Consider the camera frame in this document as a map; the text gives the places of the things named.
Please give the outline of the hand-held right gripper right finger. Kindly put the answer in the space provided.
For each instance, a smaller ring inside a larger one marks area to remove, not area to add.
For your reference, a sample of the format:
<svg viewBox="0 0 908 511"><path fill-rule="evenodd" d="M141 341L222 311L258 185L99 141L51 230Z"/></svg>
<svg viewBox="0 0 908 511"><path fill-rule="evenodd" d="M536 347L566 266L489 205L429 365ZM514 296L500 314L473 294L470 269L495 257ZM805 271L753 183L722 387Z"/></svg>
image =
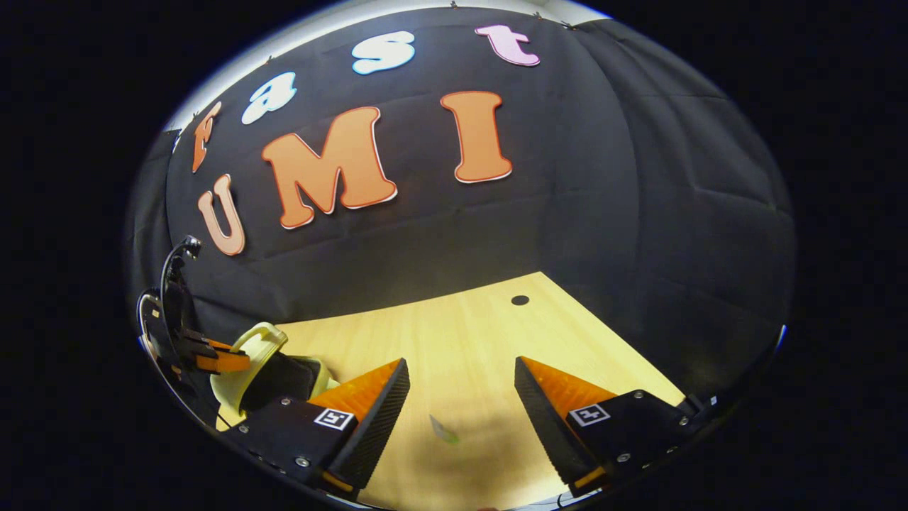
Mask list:
<svg viewBox="0 0 908 511"><path fill-rule="evenodd" d="M615 490L693 439L693 417L651 392L615 394L534 359L514 385L549 462L572 492Z"/></svg>

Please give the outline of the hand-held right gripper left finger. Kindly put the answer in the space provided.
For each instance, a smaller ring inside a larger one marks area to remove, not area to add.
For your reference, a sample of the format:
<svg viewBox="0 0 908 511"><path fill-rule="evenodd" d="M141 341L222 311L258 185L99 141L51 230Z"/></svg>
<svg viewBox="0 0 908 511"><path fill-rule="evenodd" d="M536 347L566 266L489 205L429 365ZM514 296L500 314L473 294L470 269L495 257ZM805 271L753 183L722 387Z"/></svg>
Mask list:
<svg viewBox="0 0 908 511"><path fill-rule="evenodd" d="M372 478L409 388L398 358L318 397L276 395L223 439L296 485L354 498Z"/></svg>

